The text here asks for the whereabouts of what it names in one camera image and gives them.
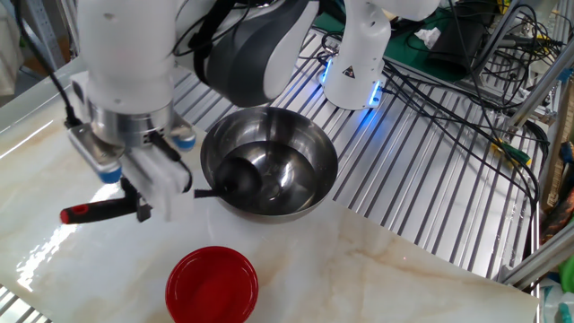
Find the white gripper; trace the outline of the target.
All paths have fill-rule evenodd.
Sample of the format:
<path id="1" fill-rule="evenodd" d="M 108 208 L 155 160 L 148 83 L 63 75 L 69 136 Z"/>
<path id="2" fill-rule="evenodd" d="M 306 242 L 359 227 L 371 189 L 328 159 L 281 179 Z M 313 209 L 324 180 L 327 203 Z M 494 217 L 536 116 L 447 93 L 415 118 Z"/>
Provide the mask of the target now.
<path id="1" fill-rule="evenodd" d="M 181 220 L 185 208 L 193 204 L 191 186 L 193 176 L 180 161 L 173 161 L 156 146 L 127 150 L 120 158 L 120 180 L 125 196 L 122 206 L 136 211 L 136 219 L 143 223 L 150 219 L 152 210 L 164 220 Z M 139 193 L 147 204 L 139 203 Z"/>

